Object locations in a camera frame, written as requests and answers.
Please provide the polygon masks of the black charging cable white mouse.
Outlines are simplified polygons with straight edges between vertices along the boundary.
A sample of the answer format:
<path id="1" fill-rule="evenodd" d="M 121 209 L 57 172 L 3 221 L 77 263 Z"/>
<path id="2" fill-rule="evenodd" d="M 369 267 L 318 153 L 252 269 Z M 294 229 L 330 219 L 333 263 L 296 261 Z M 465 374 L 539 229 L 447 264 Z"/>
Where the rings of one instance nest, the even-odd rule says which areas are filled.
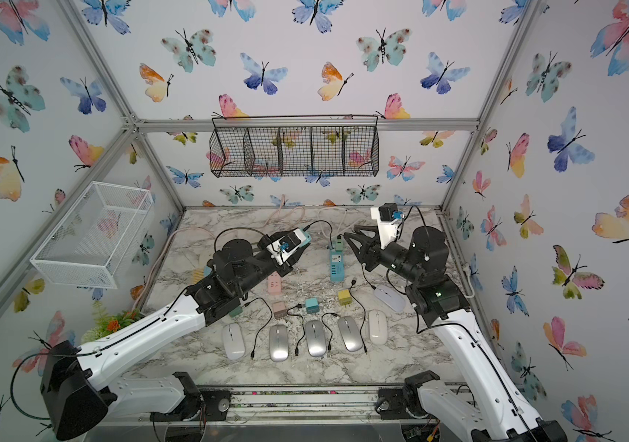
<path id="1" fill-rule="evenodd" d="M 258 340 L 259 340 L 259 336 L 262 333 L 262 331 L 264 331 L 264 329 L 266 329 L 266 327 L 268 327 L 268 325 L 270 325 L 270 322 L 272 322 L 273 318 L 274 318 L 274 311 L 272 309 L 272 307 L 269 305 L 268 301 L 265 300 L 263 297 L 257 297 L 254 298 L 250 301 L 247 301 L 244 304 L 244 307 L 249 307 L 250 305 L 252 305 L 253 303 L 257 302 L 257 301 L 261 301 L 263 303 L 263 305 L 268 309 L 268 313 L 269 313 L 269 317 L 268 320 L 258 328 L 257 332 L 255 333 L 255 338 L 254 338 L 254 342 L 253 342 L 253 348 L 251 350 L 250 353 L 250 358 L 251 359 L 255 359 L 255 354 L 256 354 L 256 350 L 257 350 L 257 346 L 258 346 Z"/>

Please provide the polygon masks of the white wireless mouse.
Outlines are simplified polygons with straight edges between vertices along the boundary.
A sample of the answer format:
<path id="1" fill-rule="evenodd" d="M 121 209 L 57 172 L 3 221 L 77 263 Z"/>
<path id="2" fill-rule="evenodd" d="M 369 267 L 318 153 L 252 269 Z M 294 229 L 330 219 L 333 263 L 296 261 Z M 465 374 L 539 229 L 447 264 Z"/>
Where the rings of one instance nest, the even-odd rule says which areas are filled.
<path id="1" fill-rule="evenodd" d="M 229 361 L 236 361 L 245 355 L 244 336 L 238 323 L 231 323 L 221 330 L 223 348 Z"/>

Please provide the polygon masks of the pink charger plug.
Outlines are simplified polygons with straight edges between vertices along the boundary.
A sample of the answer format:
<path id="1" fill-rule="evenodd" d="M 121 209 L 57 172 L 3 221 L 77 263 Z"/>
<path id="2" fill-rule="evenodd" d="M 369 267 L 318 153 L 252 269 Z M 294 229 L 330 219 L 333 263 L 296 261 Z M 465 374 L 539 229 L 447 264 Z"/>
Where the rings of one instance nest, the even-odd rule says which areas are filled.
<path id="1" fill-rule="evenodd" d="M 288 306 L 285 302 L 278 301 L 272 305 L 272 311 L 275 319 L 283 319 L 288 315 Z"/>

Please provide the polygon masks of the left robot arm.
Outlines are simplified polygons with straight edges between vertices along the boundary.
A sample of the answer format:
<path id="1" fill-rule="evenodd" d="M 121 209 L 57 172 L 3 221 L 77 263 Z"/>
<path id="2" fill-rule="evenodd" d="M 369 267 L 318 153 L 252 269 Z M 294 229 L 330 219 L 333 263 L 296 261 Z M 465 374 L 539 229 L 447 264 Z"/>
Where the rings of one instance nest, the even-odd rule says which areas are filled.
<path id="1" fill-rule="evenodd" d="M 209 260 L 210 274 L 167 306 L 96 341 L 55 345 L 46 356 L 40 392 L 56 439 L 78 438 L 108 416 L 148 413 L 155 422 L 204 417 L 206 400 L 185 372 L 133 380 L 124 379 L 124 373 L 227 316 L 272 274 L 289 274 L 310 243 L 301 228 L 264 236 L 256 248 L 232 239 Z"/>

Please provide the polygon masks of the lavender mouse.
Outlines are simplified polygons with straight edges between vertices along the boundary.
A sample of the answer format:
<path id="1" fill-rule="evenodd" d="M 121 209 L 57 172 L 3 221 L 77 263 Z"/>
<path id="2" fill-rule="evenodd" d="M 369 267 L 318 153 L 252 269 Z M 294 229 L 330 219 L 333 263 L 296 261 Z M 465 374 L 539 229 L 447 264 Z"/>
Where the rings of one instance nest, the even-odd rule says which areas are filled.
<path id="1" fill-rule="evenodd" d="M 388 285 L 377 285 L 373 294 L 393 312 L 402 313 L 405 311 L 406 299 Z"/>

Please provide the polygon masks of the black charging cable silver mouse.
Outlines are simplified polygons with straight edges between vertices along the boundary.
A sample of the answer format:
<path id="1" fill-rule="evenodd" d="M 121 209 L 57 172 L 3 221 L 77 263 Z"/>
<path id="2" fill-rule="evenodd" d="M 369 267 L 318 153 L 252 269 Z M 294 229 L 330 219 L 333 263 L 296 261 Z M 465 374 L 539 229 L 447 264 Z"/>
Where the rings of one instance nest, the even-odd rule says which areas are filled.
<path id="1" fill-rule="evenodd" d="M 299 355 L 299 346 L 301 341 L 304 339 L 304 317 L 301 314 L 301 309 L 303 308 L 303 304 L 299 303 L 291 308 L 286 310 L 286 314 L 289 317 L 293 318 L 293 324 L 296 326 L 295 337 L 297 338 L 297 343 L 295 344 L 295 352 L 294 355 L 297 357 Z"/>

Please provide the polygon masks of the teal power strip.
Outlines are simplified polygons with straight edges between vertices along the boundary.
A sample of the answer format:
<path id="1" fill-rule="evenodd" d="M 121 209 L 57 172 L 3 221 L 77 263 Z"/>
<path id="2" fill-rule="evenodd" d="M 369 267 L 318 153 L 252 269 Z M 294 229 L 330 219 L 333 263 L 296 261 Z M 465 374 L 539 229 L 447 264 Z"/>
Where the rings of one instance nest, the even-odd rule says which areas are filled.
<path id="1" fill-rule="evenodd" d="M 346 280 L 346 269 L 344 263 L 344 250 L 337 252 L 335 250 L 335 239 L 333 245 L 329 249 L 330 258 L 330 281 L 332 283 L 340 283 Z"/>

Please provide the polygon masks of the yellow green charger plug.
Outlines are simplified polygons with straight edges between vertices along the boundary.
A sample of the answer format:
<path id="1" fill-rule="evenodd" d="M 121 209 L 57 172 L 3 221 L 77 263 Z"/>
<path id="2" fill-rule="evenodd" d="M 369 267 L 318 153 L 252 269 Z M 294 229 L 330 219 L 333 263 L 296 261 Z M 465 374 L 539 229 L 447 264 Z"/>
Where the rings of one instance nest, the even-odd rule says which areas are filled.
<path id="1" fill-rule="evenodd" d="M 338 291 L 338 303 L 340 306 L 347 306 L 353 302 L 353 297 L 349 289 Z"/>

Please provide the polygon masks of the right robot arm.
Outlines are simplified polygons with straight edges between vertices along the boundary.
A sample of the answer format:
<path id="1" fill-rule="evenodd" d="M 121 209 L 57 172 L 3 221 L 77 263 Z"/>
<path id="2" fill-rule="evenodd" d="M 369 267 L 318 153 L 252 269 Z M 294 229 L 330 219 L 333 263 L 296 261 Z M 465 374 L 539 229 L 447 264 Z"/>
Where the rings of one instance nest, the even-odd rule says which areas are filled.
<path id="1" fill-rule="evenodd" d="M 410 245 L 398 242 L 395 223 L 356 226 L 344 238 L 367 271 L 378 267 L 406 281 L 406 297 L 426 330 L 441 340 L 476 403 L 449 392 L 427 372 L 406 380 L 413 405 L 433 415 L 462 441 L 565 441 L 556 421 L 546 421 L 511 381 L 485 339 L 467 297 L 448 276 L 445 235 L 423 226 Z"/>

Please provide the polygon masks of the teal charger plug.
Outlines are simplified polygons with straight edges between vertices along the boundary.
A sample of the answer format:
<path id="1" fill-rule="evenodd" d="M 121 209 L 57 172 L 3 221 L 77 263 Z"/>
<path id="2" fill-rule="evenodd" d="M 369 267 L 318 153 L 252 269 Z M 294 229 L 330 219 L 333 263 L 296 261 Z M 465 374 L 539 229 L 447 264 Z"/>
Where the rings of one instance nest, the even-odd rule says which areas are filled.
<path id="1" fill-rule="evenodd" d="M 308 314 L 315 314 L 320 311 L 320 304 L 317 298 L 307 298 L 305 300 L 305 310 Z"/>

